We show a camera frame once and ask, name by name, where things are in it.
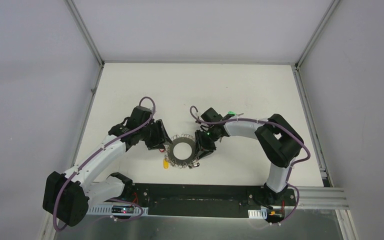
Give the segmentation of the metal disc with keyrings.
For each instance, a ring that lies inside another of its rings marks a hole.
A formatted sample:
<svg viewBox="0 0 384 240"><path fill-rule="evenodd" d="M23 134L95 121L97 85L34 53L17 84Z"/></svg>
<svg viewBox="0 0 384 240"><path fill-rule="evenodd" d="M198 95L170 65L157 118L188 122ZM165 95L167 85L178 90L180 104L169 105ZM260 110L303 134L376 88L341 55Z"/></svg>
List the metal disc with keyrings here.
<svg viewBox="0 0 384 240"><path fill-rule="evenodd" d="M170 166L180 169L189 168L188 165L197 163L194 157L195 138L190 134L175 135L171 138L172 144L165 146L164 159Z"/></svg>

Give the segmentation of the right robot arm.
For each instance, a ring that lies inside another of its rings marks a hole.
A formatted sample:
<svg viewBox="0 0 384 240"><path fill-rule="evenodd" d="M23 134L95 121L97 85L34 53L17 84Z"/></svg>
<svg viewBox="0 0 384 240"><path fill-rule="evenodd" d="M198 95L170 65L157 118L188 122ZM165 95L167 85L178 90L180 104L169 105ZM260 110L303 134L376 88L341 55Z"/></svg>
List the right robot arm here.
<svg viewBox="0 0 384 240"><path fill-rule="evenodd" d="M308 149L282 115L275 113L267 119L251 119L229 112L222 116L211 107L194 118L200 124L200 129L195 131L193 156L196 160L212 154L217 149L216 142L224 137L257 140L270 161L270 168L265 184L253 200L267 207L283 200L296 158L301 150Z"/></svg>

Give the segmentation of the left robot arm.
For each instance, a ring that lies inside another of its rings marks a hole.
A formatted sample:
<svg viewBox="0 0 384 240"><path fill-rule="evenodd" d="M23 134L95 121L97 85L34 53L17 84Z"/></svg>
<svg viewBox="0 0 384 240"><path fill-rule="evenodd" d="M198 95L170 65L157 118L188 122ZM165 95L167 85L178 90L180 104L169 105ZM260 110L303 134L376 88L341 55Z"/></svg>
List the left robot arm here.
<svg viewBox="0 0 384 240"><path fill-rule="evenodd" d="M127 202L133 189L130 179L119 172L105 180L94 180L131 147L144 142L148 150L162 150L171 139L161 119L154 119L154 111L136 106L130 116L110 128L94 152L80 164L63 173L52 172L46 179L42 208L58 220L74 227L86 216L88 210L111 198Z"/></svg>

